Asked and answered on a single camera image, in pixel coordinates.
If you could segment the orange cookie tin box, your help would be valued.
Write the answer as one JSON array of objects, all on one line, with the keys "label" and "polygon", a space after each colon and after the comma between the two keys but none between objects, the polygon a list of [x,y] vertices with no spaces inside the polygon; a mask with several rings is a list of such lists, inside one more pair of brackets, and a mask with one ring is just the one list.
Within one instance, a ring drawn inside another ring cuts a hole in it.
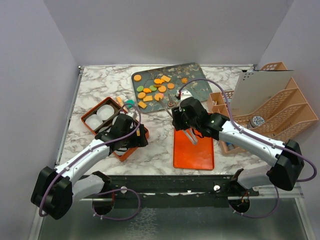
[{"label": "orange cookie tin box", "polygon": [[[139,123],[135,112],[129,114],[111,97],[85,113],[81,121],[96,138],[101,137],[104,142],[127,135]],[[135,150],[147,146],[148,138],[149,131],[141,124],[131,136],[113,143],[112,153],[123,162]]]}]

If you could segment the silver metal tongs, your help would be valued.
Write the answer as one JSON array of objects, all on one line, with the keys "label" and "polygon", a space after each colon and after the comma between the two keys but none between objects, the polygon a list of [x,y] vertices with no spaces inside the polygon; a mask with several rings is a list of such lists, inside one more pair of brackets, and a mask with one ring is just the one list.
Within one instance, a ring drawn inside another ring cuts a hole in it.
[{"label": "silver metal tongs", "polygon": [[186,123],[186,117],[183,115],[183,111],[180,108],[179,103],[176,100],[174,100],[174,98],[169,94],[168,102],[175,101],[176,106],[168,107],[168,103],[165,103],[164,99],[165,98],[163,98],[158,102],[164,108],[164,110],[169,114],[169,116],[172,118],[172,125],[174,126],[174,129],[177,132],[183,131],[184,135],[190,140],[190,142],[193,145],[196,145],[198,143],[196,135],[191,129],[191,127],[188,125],[188,123]]}]

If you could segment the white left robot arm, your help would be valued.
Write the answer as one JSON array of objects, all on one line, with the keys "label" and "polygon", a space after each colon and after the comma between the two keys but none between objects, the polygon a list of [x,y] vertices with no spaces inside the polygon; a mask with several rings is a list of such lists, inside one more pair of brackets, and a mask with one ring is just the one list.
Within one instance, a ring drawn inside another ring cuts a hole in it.
[{"label": "white left robot arm", "polygon": [[115,122],[99,132],[92,142],[66,163],[43,168],[37,177],[30,201],[38,207],[40,217],[62,218],[73,201],[95,195],[103,198],[111,190],[106,177],[94,173],[83,175],[99,161],[123,148],[142,148],[148,145],[145,126],[127,114],[119,114]]}]

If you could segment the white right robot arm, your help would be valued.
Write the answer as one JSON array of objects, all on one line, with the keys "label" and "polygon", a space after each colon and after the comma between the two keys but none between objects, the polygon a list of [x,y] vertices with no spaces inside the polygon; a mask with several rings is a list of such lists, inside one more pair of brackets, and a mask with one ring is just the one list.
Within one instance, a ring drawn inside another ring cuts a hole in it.
[{"label": "white right robot arm", "polygon": [[296,141],[282,142],[248,130],[225,115],[207,112],[194,97],[184,99],[171,112],[176,131],[194,129],[202,137],[239,146],[266,163],[262,167],[238,170],[229,184],[234,195],[240,196],[247,189],[270,184],[285,191],[294,188],[304,168]]}]

